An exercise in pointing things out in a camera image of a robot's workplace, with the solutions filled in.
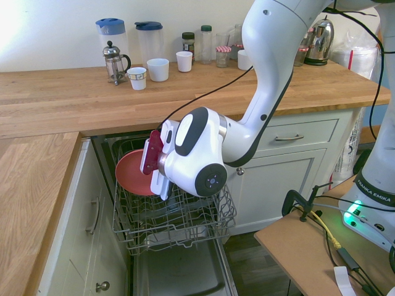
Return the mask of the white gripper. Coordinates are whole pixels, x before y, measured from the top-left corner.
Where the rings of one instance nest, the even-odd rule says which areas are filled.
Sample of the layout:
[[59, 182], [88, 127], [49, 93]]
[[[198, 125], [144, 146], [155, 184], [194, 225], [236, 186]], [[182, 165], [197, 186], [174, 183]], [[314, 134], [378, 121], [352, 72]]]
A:
[[166, 120], [161, 131], [152, 131], [145, 141], [141, 158], [140, 171], [146, 176], [151, 174], [151, 191], [162, 200], [167, 200], [172, 195], [173, 183], [165, 176], [164, 164], [165, 158], [175, 148], [177, 128], [177, 121]]

